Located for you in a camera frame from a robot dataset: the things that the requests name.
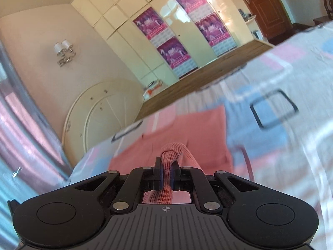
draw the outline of door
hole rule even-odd
[[[280,0],[244,0],[251,13],[257,15],[257,23],[268,39],[292,28]]]

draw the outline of pink garment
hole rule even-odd
[[[181,143],[167,144],[161,149],[161,158],[163,164],[163,189],[160,191],[149,191],[144,194],[142,203],[154,203],[154,204],[178,204],[178,203],[190,203],[191,199],[189,193],[181,192],[175,194],[170,186],[170,168],[174,161],[178,161],[179,166],[189,166],[200,168],[193,155]]]
[[[109,170],[129,174],[134,168],[154,166],[161,148],[182,143],[192,153],[207,175],[216,170],[233,171],[231,154],[226,146],[226,121],[223,106],[175,118],[173,123],[151,134],[143,134],[121,154],[114,157]]]

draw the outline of bed sheet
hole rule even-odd
[[[220,105],[234,173],[309,203],[320,222],[311,245],[332,249],[333,22],[293,36],[95,146],[70,183],[105,172],[142,134]]]

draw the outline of curtain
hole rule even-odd
[[[0,41],[0,249],[15,249],[8,200],[25,200],[68,184],[62,144],[17,75]]]

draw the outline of poster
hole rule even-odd
[[[182,77],[198,67],[172,30],[153,8],[148,8],[133,22],[178,77]]]
[[[149,40],[168,28],[167,24],[151,7],[137,17],[134,23]]]
[[[225,25],[207,0],[177,0],[199,28],[217,56],[237,47]]]
[[[215,46],[218,43],[230,38],[230,34],[221,22],[216,13],[212,13],[196,23],[209,45]]]

